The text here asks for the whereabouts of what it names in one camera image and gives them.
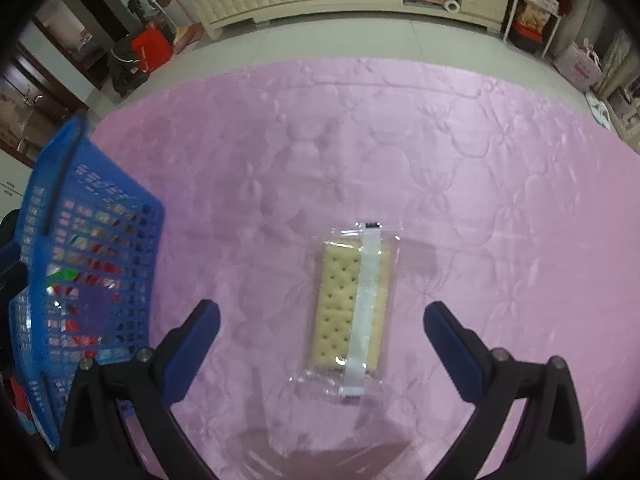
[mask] tile floor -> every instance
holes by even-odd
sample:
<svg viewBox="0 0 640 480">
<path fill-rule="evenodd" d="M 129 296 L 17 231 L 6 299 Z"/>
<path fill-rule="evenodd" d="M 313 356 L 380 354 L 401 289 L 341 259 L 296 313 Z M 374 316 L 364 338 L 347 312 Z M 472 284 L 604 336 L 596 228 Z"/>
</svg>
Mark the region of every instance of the tile floor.
<svg viewBox="0 0 640 480">
<path fill-rule="evenodd" d="M 236 25 L 221 40 L 211 43 L 205 38 L 172 59 L 118 106 L 233 69 L 322 56 L 392 57 L 465 68 L 522 85 L 591 115 L 584 96 L 551 65 L 505 45 L 484 29 L 392 14 L 326 14 L 286 18 L 259 27 Z M 109 104 L 102 104 L 103 112 L 109 109 Z"/>
</svg>

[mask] blue gripper pad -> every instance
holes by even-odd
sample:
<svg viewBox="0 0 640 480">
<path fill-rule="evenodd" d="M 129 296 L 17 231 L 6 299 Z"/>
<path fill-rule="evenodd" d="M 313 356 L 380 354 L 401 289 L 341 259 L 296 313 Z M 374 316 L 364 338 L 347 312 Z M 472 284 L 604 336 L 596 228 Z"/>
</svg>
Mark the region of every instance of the blue gripper pad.
<svg viewBox="0 0 640 480">
<path fill-rule="evenodd" d="M 154 372 L 165 406 L 184 399 L 219 330 L 219 307 L 201 300 L 182 326 L 170 330 L 158 345 Z"/>
<path fill-rule="evenodd" d="M 491 371 L 489 351 L 472 330 L 464 328 L 441 301 L 424 309 L 424 333 L 438 354 L 460 397 L 477 404 Z"/>
</svg>

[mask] doorway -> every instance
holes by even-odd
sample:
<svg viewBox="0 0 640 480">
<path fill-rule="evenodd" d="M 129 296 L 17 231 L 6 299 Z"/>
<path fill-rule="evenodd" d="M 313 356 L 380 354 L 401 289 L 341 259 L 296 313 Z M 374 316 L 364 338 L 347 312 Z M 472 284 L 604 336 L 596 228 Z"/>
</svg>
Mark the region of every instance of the doorway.
<svg viewBox="0 0 640 480">
<path fill-rule="evenodd" d="M 0 140 L 31 160 L 87 106 L 18 44 L 0 77 Z"/>
<path fill-rule="evenodd" d="M 101 88 L 108 76 L 108 51 L 63 0 L 46 0 L 33 23 L 91 83 Z"/>
</svg>

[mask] plastic wrapper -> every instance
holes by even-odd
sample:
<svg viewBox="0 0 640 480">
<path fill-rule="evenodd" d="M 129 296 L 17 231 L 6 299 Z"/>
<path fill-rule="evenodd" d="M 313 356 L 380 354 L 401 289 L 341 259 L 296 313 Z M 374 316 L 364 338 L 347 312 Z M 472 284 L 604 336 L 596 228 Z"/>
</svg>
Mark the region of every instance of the plastic wrapper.
<svg viewBox="0 0 640 480">
<path fill-rule="evenodd" d="M 299 383 L 347 399 L 380 382 L 399 239 L 397 228 L 361 223 L 334 230 L 322 242 L 307 368 Z"/>
<path fill-rule="evenodd" d="M 551 19 L 551 13 L 536 4 L 520 0 L 515 19 L 516 23 L 523 27 L 532 30 L 536 34 L 542 34 L 542 29 Z"/>
</svg>

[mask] bed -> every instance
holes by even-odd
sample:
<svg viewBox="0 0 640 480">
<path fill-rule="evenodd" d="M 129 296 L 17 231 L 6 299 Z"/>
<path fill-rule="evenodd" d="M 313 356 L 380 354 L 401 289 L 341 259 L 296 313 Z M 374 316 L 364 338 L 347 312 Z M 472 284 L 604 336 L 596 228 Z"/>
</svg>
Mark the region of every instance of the bed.
<svg viewBox="0 0 640 480">
<path fill-rule="evenodd" d="M 635 409 L 640 158 L 591 118 L 464 70 L 313 59 L 177 86 L 93 138 L 166 205 L 152 343 L 201 298 L 222 310 L 173 408 L 222 480 L 425 478 L 472 411 L 422 332 L 434 299 L 490 348 L 567 359 L 590 465 Z M 403 227 L 384 394 L 297 396 L 312 239 L 363 219 Z"/>
</svg>

